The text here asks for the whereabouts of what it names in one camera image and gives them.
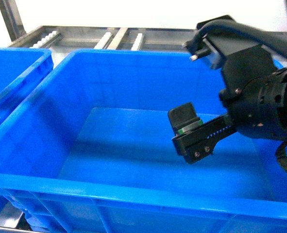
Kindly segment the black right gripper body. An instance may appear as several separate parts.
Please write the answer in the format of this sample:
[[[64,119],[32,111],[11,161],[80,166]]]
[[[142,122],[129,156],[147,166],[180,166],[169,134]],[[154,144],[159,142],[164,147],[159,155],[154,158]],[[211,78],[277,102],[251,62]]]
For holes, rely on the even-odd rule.
[[[287,141],[287,67],[254,46],[227,56],[219,97],[234,127],[244,136]]]

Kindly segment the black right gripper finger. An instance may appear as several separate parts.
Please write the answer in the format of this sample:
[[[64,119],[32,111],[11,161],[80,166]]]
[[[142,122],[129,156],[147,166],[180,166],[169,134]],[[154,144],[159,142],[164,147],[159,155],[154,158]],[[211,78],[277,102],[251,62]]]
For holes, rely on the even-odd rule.
[[[195,129],[172,138],[178,155],[193,164],[213,154],[216,144],[236,133],[228,114],[214,118]]]

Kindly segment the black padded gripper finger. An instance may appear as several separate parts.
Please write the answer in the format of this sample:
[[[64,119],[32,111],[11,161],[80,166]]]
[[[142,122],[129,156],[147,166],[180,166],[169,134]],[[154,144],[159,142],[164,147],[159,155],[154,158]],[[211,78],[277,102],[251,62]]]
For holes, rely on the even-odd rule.
[[[191,102],[185,103],[168,111],[168,118],[175,136],[183,135],[203,125]]]

